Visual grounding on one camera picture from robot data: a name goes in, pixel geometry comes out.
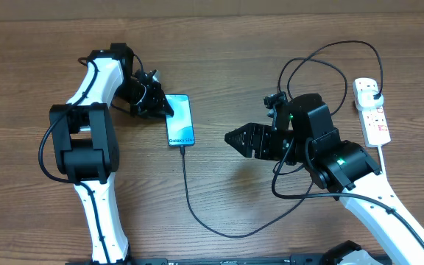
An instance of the wooden table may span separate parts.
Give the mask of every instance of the wooden table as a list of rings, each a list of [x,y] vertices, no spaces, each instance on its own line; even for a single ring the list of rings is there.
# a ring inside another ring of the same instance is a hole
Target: wooden table
[[[0,23],[0,264],[63,264],[91,256],[73,186],[44,177],[36,157],[49,108],[70,98],[85,76],[78,57],[127,42],[146,69],[162,71],[166,93],[191,97],[197,138],[186,154],[191,203],[206,224],[237,235],[295,202],[272,195],[273,162],[243,158],[224,142],[224,134],[248,122],[271,122],[262,99],[276,91],[287,60],[348,39],[368,41],[382,56],[392,136],[384,147],[389,181],[424,227],[424,13]],[[379,80],[377,60],[365,46],[335,46],[318,58],[340,67],[348,82]],[[291,89],[294,95],[321,93],[334,110],[344,86],[334,70],[308,63]],[[364,144],[349,89],[333,123],[343,139]],[[121,149],[117,202],[135,257],[286,256],[324,252],[348,239],[382,251],[359,220],[332,199],[309,199],[249,238],[210,233],[188,212],[180,152],[168,148],[163,121],[133,119],[116,110],[111,115]],[[370,153],[377,159],[373,149]],[[51,140],[45,160],[56,174]],[[280,178],[278,186],[297,194],[309,183],[308,173],[299,172]]]

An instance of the smartphone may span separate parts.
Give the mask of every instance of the smartphone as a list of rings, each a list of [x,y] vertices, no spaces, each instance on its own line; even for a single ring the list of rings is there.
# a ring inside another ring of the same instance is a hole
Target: smartphone
[[[166,115],[166,130],[170,146],[192,146],[194,129],[192,127],[191,106],[188,95],[166,95],[174,115]]]

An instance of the robotic arm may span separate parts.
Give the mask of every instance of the robotic arm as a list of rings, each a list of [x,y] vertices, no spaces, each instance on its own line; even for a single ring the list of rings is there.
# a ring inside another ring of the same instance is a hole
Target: robotic arm
[[[334,198],[341,198],[341,203],[361,220],[396,264],[424,264],[424,229],[395,196],[386,173],[364,148],[340,140],[322,97],[306,94],[288,102],[286,94],[280,92],[266,97],[264,104],[270,109],[268,116],[273,118],[272,126],[246,124],[226,134],[225,141],[247,158],[254,153],[257,159],[283,160],[289,165],[303,163],[312,181],[319,188],[338,195]],[[294,130],[288,130],[289,123]],[[277,197],[303,198],[281,195],[275,191],[274,184],[275,180],[272,189]],[[388,205],[390,212],[345,194],[382,202]],[[394,212],[405,219],[420,240]]]
[[[133,75],[135,79],[131,78],[134,56],[125,43],[92,51],[79,90],[66,105],[53,105],[50,110],[50,122],[56,123],[52,135],[57,167],[74,183],[88,220],[93,243],[91,264],[131,263],[114,192],[119,145],[108,110],[113,97],[130,103],[131,116],[174,114],[161,89],[158,71],[145,74],[141,66]],[[91,138],[71,139],[71,134],[80,132],[91,132]]]

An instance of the white power strip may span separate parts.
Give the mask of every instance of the white power strip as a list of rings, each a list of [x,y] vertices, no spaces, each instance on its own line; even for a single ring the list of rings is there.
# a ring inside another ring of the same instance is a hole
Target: white power strip
[[[359,119],[367,147],[383,146],[390,142],[389,128],[382,107],[359,111]]]
[[[383,146],[390,142],[390,134],[381,102],[377,100],[361,102],[361,100],[358,100],[362,94],[367,93],[367,88],[371,91],[378,91],[377,82],[370,78],[358,78],[353,83],[355,103],[358,107],[364,141],[367,147]],[[360,104],[363,104],[364,110],[360,110]]]

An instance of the black cable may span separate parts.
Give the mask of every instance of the black cable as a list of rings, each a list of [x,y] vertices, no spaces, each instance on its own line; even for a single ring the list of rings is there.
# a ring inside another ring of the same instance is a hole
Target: black cable
[[[307,58],[298,57],[298,58],[290,59],[290,60],[289,60],[289,62],[287,62],[287,63],[285,64],[285,66],[283,67],[283,69],[280,71],[280,74],[279,74],[279,79],[278,79],[278,90],[279,90],[279,92],[281,92],[281,89],[280,89],[280,81],[281,81],[281,79],[282,79],[282,77],[283,77],[284,71],[286,70],[287,66],[288,66],[290,63],[294,62],[295,60],[305,60],[305,59],[307,59]],[[331,115],[334,115],[334,114],[335,114],[335,113],[337,113],[337,112],[338,112],[338,110],[342,107],[343,103],[345,103],[346,94],[347,94],[347,80],[346,80],[346,76],[345,76],[345,74],[343,74],[343,72],[342,72],[342,71],[341,71],[338,67],[336,67],[336,66],[332,65],[331,63],[328,63],[328,62],[325,62],[325,61],[322,61],[322,60],[317,60],[317,59],[307,59],[307,61],[311,61],[311,62],[315,62],[315,63],[321,63],[321,64],[323,64],[323,65],[330,66],[331,68],[333,68],[333,69],[337,70],[337,71],[339,72],[339,74],[341,74],[341,75],[342,75],[342,77],[343,77],[343,79],[344,79],[344,83],[345,83],[345,84],[344,84],[344,94],[343,94],[343,99],[342,99],[341,103],[339,103],[339,106],[336,108],[336,110],[335,110],[335,111],[333,111],[333,112],[331,113]],[[288,92],[289,92],[289,96],[290,96],[290,97],[291,97],[291,99],[292,99],[292,95],[291,95],[290,89],[288,89]]]
[[[42,169],[42,172],[51,180],[57,181],[57,182],[61,182],[61,183],[73,183],[70,180],[67,179],[62,179],[59,177],[55,177],[54,175],[50,174],[50,172],[47,170],[47,168],[45,167],[45,165],[43,164],[43,148],[45,147],[45,143],[47,142],[47,138],[49,137],[50,133],[52,133],[54,127],[66,116],[68,115],[68,113],[70,111],[72,111],[76,106],[78,106],[88,95],[89,91],[92,89],[94,82],[96,81],[97,78],[97,74],[99,72],[99,69],[97,68],[97,65],[94,61],[89,60],[88,58],[79,58],[78,62],[81,63],[84,66],[88,66],[88,63],[93,64],[94,66],[94,75],[93,75],[93,79],[89,82],[88,87],[86,88],[86,90],[82,93],[81,97],[75,102],[73,103],[64,113],[62,113],[60,115],[60,117],[58,117],[58,119],[55,120],[55,122],[53,124],[50,125],[50,127],[47,129],[47,131],[45,132],[45,134],[42,137],[42,141],[40,142],[40,146],[38,148],[38,164],[40,166],[40,169]],[[110,265],[110,259],[109,259],[109,253],[107,252],[107,246],[106,243],[104,242],[104,236],[102,235],[102,231],[101,231],[101,223],[99,222],[99,214],[97,211],[97,206],[96,206],[96,201],[94,200],[94,195],[93,195],[93,191],[84,183],[82,182],[78,182],[76,184],[81,185],[83,188],[86,189],[86,191],[88,192],[89,196],[91,197],[91,202],[93,203],[93,210],[94,210],[94,219],[96,220],[96,226],[97,226],[97,231],[99,234],[99,240],[101,241],[102,244],[102,248],[104,249],[104,254],[106,256],[106,260],[107,260],[107,264]]]
[[[272,169],[272,173],[273,173],[273,174],[276,174],[276,166],[278,166],[278,165],[279,165],[279,163],[280,163],[280,161],[278,161],[278,162],[274,165],[274,168]],[[290,171],[290,172],[286,172],[286,173],[279,173],[279,175],[280,175],[280,176],[284,176],[284,175],[287,175],[287,174],[294,174],[295,172],[299,172],[300,170],[302,170],[304,167],[305,167],[305,166],[304,166],[304,164],[302,164],[302,165],[300,165],[299,167],[297,167],[296,169],[294,169],[294,170],[292,170],[292,171]]]
[[[112,104],[112,103],[110,103],[110,106],[111,106],[111,107],[113,107],[113,108],[115,108],[116,110],[119,110],[119,111],[121,111],[121,112],[123,112],[123,113],[126,113],[127,115],[130,115],[130,111],[128,111],[128,110],[125,110],[125,109],[123,109],[123,108],[121,108],[121,107],[115,106],[115,105],[114,105],[114,104]]]
[[[287,212],[285,212],[285,213],[281,214],[281,215],[280,215],[280,216],[278,216],[276,219],[272,220],[271,222],[269,222],[269,223],[267,223],[267,224],[263,225],[262,227],[260,227],[260,228],[258,228],[258,229],[256,229],[256,230],[254,230],[254,231],[252,231],[252,232],[250,232],[250,233],[248,233],[248,234],[239,235],[239,236],[230,236],[230,235],[227,235],[227,234],[224,234],[224,233],[220,233],[219,231],[214,230],[213,228],[211,228],[211,227],[207,226],[206,224],[204,224],[204,222],[202,222],[202,221],[199,219],[199,217],[197,217],[197,216],[196,216],[196,214],[194,213],[194,210],[192,210],[191,203],[189,202],[188,180],[187,180],[187,177],[186,177],[186,158],[185,158],[185,156],[186,156],[186,151],[185,151],[185,147],[184,147],[184,146],[181,146],[181,147],[180,147],[180,151],[181,151],[181,156],[183,157],[183,173],[184,173],[185,199],[186,199],[186,202],[188,203],[189,211],[191,212],[192,216],[196,219],[196,221],[197,221],[200,225],[202,225],[205,229],[207,229],[207,230],[211,231],[212,233],[215,233],[215,234],[217,234],[217,235],[219,235],[219,236],[223,236],[223,237],[226,237],[226,238],[229,238],[229,239],[242,239],[242,238],[246,238],[246,237],[248,237],[248,236],[252,236],[252,235],[256,234],[257,232],[259,232],[259,231],[263,230],[264,228],[266,228],[266,227],[268,227],[268,226],[270,226],[270,225],[272,225],[272,224],[276,223],[277,221],[281,220],[282,218],[286,217],[286,216],[287,216],[288,214],[290,214],[293,210],[295,210],[297,207],[299,207],[299,205],[300,205],[300,204],[303,202],[303,200],[304,200],[304,199],[300,200],[300,201],[299,201],[296,205],[294,205],[292,208],[290,208]],[[308,193],[310,192],[310,190],[312,189],[312,186],[313,186],[313,183],[311,183],[311,184],[310,184],[310,186],[308,187],[308,190],[307,190],[307,192],[306,192],[305,194],[308,194]]]
[[[341,43],[361,43],[364,45],[369,46],[375,53],[375,56],[377,57],[377,61],[379,62],[379,69],[381,70],[381,87],[379,88],[379,93],[377,93],[376,95],[374,95],[374,99],[378,99],[381,97],[382,95],[382,88],[384,86],[384,70],[382,69],[382,61],[381,61],[381,56],[379,56],[379,53],[377,52],[377,50],[374,48],[374,46],[372,46],[371,44],[365,42],[365,41],[360,41],[360,40],[344,40],[344,41],[338,41],[335,43],[330,43],[327,44],[325,46],[323,46],[320,49],[317,49],[315,52],[313,52],[312,54],[310,54],[306,59],[304,59],[297,67],[296,69],[292,72],[291,76],[289,77],[289,81],[287,82],[287,92],[289,93],[289,97],[292,99],[292,95],[291,95],[291,89],[290,89],[290,82],[291,82],[291,78],[294,76],[295,72],[308,60],[310,60],[313,56],[315,56],[318,52],[320,52],[321,50],[323,50],[324,48],[327,48],[329,46],[333,46],[336,44],[341,44]]]
[[[371,202],[379,207],[382,207],[384,210],[386,210],[387,214],[393,214],[408,230],[409,232],[415,237],[415,239],[418,241],[420,246],[424,249],[424,241],[420,238],[420,236],[417,234],[417,232],[411,227],[411,225],[394,209],[390,208],[388,205],[383,204],[382,202],[379,202],[376,199],[358,195],[358,194],[346,194],[346,193],[320,193],[320,194],[300,194],[300,195],[282,195],[276,192],[276,181],[278,180],[279,172],[283,167],[284,161],[286,161],[287,157],[290,154],[290,151],[292,149],[292,144],[289,146],[289,148],[286,151],[286,154],[284,155],[283,159],[281,160],[278,170],[276,170],[276,173],[274,177],[272,178],[272,184],[271,184],[271,190],[272,193],[281,199],[300,199],[300,202],[302,202],[303,199],[310,199],[310,198],[323,198],[323,197],[350,197],[350,198],[356,198],[356,199],[362,199],[367,202]],[[306,155],[307,163],[310,163],[310,159],[308,158],[308,154]]]
[[[145,78],[144,64],[141,63],[140,57],[138,55],[133,54],[133,56],[137,58],[138,64],[140,64],[140,78],[138,79],[138,81],[141,83],[142,79]]]
[[[101,241],[102,249],[104,250],[104,255],[106,256],[107,264],[110,264],[109,252],[107,251],[107,245],[106,245],[106,242],[104,241],[104,236],[102,235],[102,231],[101,231],[101,222],[99,221],[99,213],[97,211],[96,200],[94,199],[94,191],[92,191],[88,187],[88,185],[82,182],[79,182],[77,184],[85,188],[86,191],[88,192],[89,197],[91,198],[91,203],[93,204],[93,210],[94,210],[94,219],[96,220],[96,228],[99,234],[99,240]]]

